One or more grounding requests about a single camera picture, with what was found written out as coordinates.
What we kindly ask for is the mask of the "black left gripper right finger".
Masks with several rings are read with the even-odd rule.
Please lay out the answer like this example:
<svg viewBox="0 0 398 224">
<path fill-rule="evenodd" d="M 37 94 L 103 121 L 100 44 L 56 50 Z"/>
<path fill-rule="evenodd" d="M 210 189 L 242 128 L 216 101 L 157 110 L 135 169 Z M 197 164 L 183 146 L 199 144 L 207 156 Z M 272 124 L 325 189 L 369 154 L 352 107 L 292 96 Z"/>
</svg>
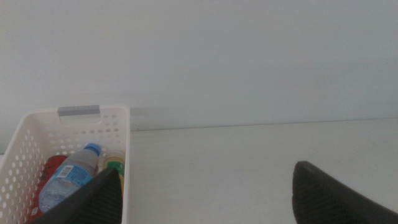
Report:
<svg viewBox="0 0 398 224">
<path fill-rule="evenodd" d="M 397 224 L 397 212 L 359 194 L 308 161 L 294 167 L 292 209 L 299 224 Z"/>
</svg>

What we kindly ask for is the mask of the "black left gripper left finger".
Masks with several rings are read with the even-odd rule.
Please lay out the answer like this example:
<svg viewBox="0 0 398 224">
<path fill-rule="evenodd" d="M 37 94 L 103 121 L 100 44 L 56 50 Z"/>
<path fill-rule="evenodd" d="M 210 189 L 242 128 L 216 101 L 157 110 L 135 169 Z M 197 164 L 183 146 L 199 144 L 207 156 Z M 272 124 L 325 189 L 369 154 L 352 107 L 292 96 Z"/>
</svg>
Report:
<svg viewBox="0 0 398 224">
<path fill-rule="evenodd" d="M 121 224 L 122 219 L 123 194 L 119 173 L 115 168 L 106 168 L 32 223 Z"/>
</svg>

